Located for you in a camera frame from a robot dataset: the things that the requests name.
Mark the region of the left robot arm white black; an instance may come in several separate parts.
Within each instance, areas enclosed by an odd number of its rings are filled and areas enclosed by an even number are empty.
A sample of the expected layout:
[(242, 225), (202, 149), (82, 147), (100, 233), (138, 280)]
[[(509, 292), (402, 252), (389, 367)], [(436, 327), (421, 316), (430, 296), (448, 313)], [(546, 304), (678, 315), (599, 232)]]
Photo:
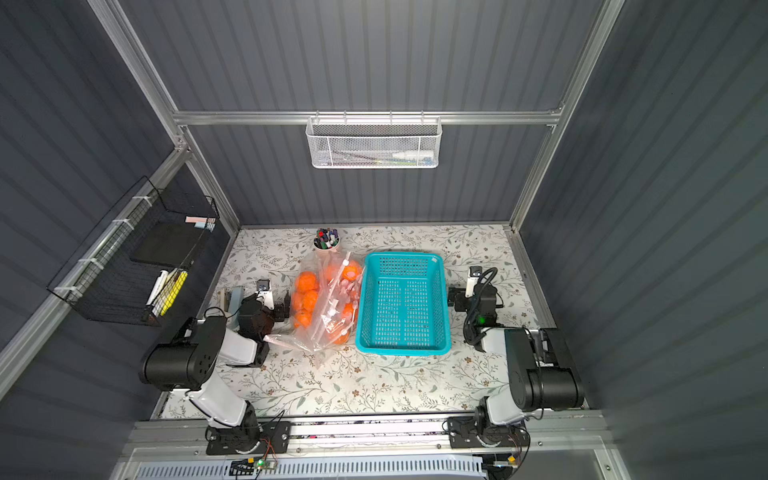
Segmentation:
[(190, 317), (167, 327), (145, 353), (140, 380), (161, 391), (181, 392), (204, 415), (208, 455), (267, 457), (287, 451), (291, 423), (284, 414), (261, 419), (253, 404), (222, 379), (216, 365), (262, 367), (270, 352), (267, 336), (288, 318), (290, 301), (285, 296), (270, 307), (256, 293), (243, 299), (233, 314), (212, 308), (202, 319)]

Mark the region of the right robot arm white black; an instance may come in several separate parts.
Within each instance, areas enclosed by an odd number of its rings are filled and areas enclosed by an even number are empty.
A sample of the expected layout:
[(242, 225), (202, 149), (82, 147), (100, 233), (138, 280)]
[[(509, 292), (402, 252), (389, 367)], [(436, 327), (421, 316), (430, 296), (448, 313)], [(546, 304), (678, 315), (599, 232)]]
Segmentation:
[(530, 444), (525, 422), (541, 420), (548, 410), (580, 408), (584, 391), (562, 333), (556, 328), (530, 330), (498, 322), (498, 292), (490, 284), (476, 284), (471, 294), (450, 287), (447, 303), (466, 315), (465, 343), (481, 353), (505, 360), (507, 385), (483, 397), (473, 419), (452, 417), (447, 432), (454, 448)]

